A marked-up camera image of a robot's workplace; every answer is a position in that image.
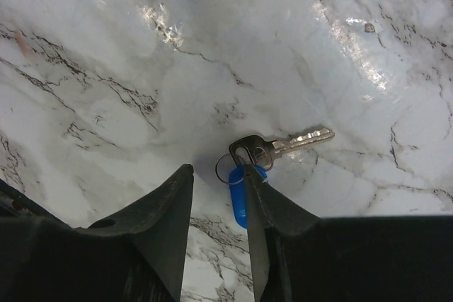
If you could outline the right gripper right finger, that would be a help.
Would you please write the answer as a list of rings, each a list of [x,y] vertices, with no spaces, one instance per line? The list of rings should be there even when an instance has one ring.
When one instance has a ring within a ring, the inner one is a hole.
[[[319,218],[244,170],[256,301],[451,301],[452,217]]]

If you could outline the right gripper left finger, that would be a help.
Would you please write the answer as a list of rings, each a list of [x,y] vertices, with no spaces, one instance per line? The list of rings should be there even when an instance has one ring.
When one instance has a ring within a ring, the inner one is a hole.
[[[1,184],[2,301],[178,301],[193,167],[89,227]]]

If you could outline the key with blue tag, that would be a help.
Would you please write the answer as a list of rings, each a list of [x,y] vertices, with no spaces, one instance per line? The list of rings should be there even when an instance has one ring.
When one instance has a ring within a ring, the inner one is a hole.
[[[267,180],[267,172],[273,168],[275,161],[282,158],[286,153],[330,141],[335,135],[332,129],[320,127],[294,137],[274,140],[266,140],[262,136],[254,134],[230,144],[228,155],[234,162],[235,168],[229,172],[226,180],[221,178],[217,165],[214,167],[214,171],[218,180],[229,188],[233,214],[237,224],[242,228],[247,227],[244,184],[246,164],[253,165],[263,179]]]

